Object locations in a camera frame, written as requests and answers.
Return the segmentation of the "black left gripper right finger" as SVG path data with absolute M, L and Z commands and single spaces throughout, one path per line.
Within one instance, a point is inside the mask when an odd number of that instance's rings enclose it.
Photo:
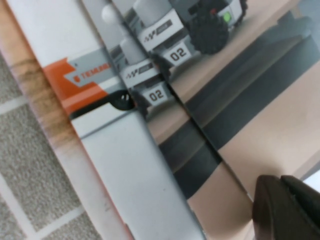
M 298 205 L 304 220 L 310 228 L 303 240 L 320 239 L 320 193 L 292 175 L 282 175 L 280 180 Z

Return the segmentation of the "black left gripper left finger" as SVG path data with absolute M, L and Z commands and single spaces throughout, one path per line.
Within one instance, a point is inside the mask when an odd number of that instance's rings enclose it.
M 312 224 L 286 185 L 274 175 L 258 177 L 252 207 L 257 240 L 310 240 Z

